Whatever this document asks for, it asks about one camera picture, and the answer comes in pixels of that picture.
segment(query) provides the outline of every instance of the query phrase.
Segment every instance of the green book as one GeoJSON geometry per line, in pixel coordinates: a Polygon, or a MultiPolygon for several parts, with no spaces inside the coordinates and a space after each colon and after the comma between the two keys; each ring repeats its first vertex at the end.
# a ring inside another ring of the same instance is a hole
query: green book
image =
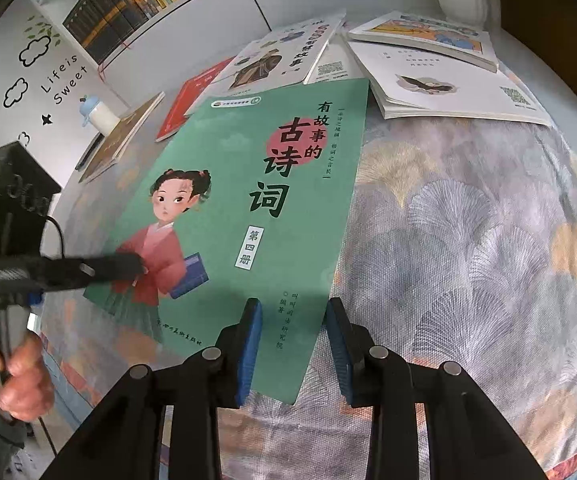
{"type": "Polygon", "coordinates": [[[366,79],[210,98],[166,146],[109,233],[133,282],[85,297],[181,356],[259,298],[252,389],[293,403],[320,331],[360,156],[366,79]]]}

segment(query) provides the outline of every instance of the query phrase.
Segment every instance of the girl's black hair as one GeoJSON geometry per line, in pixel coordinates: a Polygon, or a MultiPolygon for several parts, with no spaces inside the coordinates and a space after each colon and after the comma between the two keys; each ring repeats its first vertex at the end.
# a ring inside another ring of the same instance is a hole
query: girl's black hair
{"type": "Polygon", "coordinates": [[[193,186],[193,190],[190,192],[190,196],[200,195],[200,202],[204,202],[208,198],[210,192],[210,174],[208,170],[204,171],[182,171],[182,170],[166,170],[163,174],[157,177],[155,184],[151,186],[151,196],[160,189],[160,186],[167,180],[171,179],[178,180],[190,180],[193,186]]]}

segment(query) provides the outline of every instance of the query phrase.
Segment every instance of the cloud drawing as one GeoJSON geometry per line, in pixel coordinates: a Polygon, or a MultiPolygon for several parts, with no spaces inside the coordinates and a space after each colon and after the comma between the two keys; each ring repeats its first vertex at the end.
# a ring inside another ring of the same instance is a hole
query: cloud drawing
{"type": "Polygon", "coordinates": [[[36,40],[30,40],[24,50],[20,52],[19,60],[25,67],[31,66],[38,57],[44,56],[48,52],[50,37],[42,36],[36,40]]]}
{"type": "Polygon", "coordinates": [[[28,90],[28,83],[21,77],[11,86],[4,95],[4,108],[10,108],[22,100],[24,92],[28,90]]]}

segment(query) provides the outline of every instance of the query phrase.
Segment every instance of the metal screw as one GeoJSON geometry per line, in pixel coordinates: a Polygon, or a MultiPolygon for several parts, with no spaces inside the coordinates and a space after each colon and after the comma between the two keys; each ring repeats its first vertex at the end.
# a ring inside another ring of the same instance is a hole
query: metal screw
{"type": "Polygon", "coordinates": [[[460,373],[462,373],[462,367],[455,361],[446,361],[444,363],[444,371],[449,375],[460,375],[460,373]]]}
{"type": "Polygon", "coordinates": [[[369,349],[369,354],[375,359],[386,359],[387,355],[389,355],[389,350],[383,346],[375,345],[369,349]]]}
{"type": "Polygon", "coordinates": [[[215,359],[218,359],[220,355],[222,355],[222,351],[216,346],[204,348],[204,351],[202,352],[202,357],[207,361],[214,361],[215,359]]]}
{"type": "Polygon", "coordinates": [[[128,373],[134,379],[143,379],[148,373],[148,367],[146,365],[135,365],[131,367],[128,373]]]}
{"type": "Polygon", "coordinates": [[[93,269],[90,265],[86,265],[85,263],[81,263],[80,264],[80,270],[83,273],[88,274],[91,277],[95,276],[95,269],[93,269]]]}

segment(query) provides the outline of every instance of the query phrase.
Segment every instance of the human hand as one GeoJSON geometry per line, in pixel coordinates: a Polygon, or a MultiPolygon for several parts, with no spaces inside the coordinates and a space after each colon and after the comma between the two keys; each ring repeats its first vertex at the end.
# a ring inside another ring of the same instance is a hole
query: human hand
{"type": "MultiPolygon", "coordinates": [[[[15,349],[6,368],[11,377],[0,388],[1,410],[30,422],[51,409],[55,399],[53,383],[42,361],[42,343],[37,334],[27,331],[24,342],[15,349]]],[[[2,370],[4,361],[0,355],[2,370]]]]}

